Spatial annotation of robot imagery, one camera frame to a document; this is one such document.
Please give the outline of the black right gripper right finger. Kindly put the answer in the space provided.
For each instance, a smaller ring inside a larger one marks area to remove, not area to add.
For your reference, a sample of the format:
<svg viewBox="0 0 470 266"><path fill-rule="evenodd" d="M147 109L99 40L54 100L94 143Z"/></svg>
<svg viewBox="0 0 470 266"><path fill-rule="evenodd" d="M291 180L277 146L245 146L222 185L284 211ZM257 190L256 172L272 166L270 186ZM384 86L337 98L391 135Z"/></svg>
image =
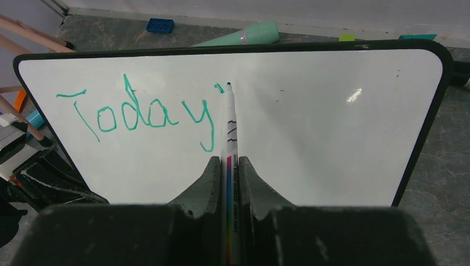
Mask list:
<svg viewBox="0 0 470 266"><path fill-rule="evenodd" d="M436 265L417 222L395 207L306 207L239 159L243 265Z"/></svg>

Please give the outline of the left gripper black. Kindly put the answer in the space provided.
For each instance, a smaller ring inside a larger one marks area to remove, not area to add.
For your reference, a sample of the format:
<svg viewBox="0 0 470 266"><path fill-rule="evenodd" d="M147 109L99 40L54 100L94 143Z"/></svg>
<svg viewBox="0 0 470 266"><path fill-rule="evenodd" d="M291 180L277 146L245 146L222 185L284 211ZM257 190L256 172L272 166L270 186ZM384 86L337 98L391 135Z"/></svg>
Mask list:
<svg viewBox="0 0 470 266"><path fill-rule="evenodd" d="M104 203L56 149L37 152L13 170L7 181L7 202L29 204L41 211L56 204Z"/></svg>

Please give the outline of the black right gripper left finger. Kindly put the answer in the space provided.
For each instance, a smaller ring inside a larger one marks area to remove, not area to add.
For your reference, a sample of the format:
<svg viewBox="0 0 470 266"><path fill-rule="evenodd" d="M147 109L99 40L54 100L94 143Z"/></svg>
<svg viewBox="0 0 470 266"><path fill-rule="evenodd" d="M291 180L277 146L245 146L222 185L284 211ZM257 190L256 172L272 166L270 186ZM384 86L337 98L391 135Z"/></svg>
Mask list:
<svg viewBox="0 0 470 266"><path fill-rule="evenodd" d="M217 156L167 204L64 204L46 208L12 265L220 265Z"/></svg>

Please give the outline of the green capped whiteboard marker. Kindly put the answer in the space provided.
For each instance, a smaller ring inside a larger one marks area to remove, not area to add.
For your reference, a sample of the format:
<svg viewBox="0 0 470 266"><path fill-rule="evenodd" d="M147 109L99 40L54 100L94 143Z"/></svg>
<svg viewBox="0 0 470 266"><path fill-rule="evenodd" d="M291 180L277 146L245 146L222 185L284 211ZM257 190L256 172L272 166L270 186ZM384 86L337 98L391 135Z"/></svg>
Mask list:
<svg viewBox="0 0 470 266"><path fill-rule="evenodd" d="M227 83L221 115L221 200L222 200L222 255L223 265L241 265L238 226L238 142L234 92Z"/></svg>

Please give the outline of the white whiteboard black frame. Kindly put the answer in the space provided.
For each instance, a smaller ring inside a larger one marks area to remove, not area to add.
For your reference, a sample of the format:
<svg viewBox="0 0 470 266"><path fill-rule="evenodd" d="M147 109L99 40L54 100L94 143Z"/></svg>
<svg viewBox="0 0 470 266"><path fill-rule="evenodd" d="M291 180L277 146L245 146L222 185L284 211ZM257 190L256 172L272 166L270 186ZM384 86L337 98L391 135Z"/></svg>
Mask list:
<svg viewBox="0 0 470 266"><path fill-rule="evenodd" d="M109 203L167 203L237 144L293 204L390 206L452 63L414 39L25 54L13 67Z"/></svg>

